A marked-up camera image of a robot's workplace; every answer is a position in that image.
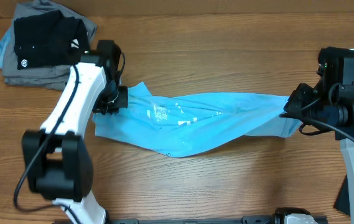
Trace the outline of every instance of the beige wall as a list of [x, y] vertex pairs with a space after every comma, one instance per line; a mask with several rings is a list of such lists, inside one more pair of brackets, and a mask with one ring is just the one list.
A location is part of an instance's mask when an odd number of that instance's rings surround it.
[[[0, 0], [12, 17], [23, 0]], [[55, 0], [85, 16], [186, 15], [253, 12], [354, 12], [354, 0]]]

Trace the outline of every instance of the wooden tabletop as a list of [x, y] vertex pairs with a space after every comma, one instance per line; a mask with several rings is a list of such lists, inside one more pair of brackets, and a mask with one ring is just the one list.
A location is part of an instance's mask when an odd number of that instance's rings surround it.
[[[321, 47], [354, 48], [354, 13], [91, 17], [98, 39], [113, 39], [126, 54], [123, 84], [144, 81], [153, 95], [211, 91], [290, 95], [314, 86]], [[0, 38], [9, 27], [0, 19]], [[50, 223], [60, 209], [24, 214], [12, 194], [24, 170], [21, 137], [38, 129], [60, 91], [7, 86], [0, 72], [0, 223]], [[346, 175], [333, 134], [288, 139], [241, 137], [183, 159], [85, 136], [95, 168], [93, 192], [114, 219], [237, 218], [302, 207], [350, 219], [333, 209]], [[25, 185], [25, 207], [43, 205]]]

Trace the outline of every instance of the stack of folded clothes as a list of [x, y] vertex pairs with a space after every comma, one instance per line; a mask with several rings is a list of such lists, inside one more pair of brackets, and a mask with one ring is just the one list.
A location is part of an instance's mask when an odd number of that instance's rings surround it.
[[0, 41], [5, 83], [63, 90], [77, 50], [90, 48], [96, 28], [87, 18], [48, 0], [18, 4]]

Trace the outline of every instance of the blue cloth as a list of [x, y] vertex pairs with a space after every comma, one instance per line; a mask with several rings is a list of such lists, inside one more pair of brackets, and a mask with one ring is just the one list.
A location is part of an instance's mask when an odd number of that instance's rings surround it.
[[144, 83], [129, 88], [128, 108], [94, 114], [95, 135], [170, 157], [199, 154], [240, 136], [291, 136], [300, 121], [280, 118], [287, 96], [202, 93], [152, 96]]
[[4, 60], [5, 49], [11, 40], [11, 28], [8, 28], [7, 32], [0, 40], [0, 69], [2, 69], [2, 61]]

